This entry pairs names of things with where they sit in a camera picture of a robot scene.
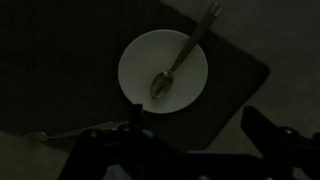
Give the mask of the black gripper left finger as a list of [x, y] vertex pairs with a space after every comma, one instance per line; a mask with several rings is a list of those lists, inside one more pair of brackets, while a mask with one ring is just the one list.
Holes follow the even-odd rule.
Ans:
[[119, 165], [133, 180], [184, 180], [183, 154], [140, 127], [141, 104], [129, 122], [115, 130], [85, 130], [80, 134], [58, 180], [102, 180]]

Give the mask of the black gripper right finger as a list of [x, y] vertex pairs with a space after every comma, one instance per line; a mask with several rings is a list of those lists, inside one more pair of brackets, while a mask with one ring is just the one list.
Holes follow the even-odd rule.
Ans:
[[243, 109], [241, 129], [273, 166], [300, 168], [311, 180], [320, 180], [320, 133], [311, 138], [288, 126], [277, 126], [253, 106]]

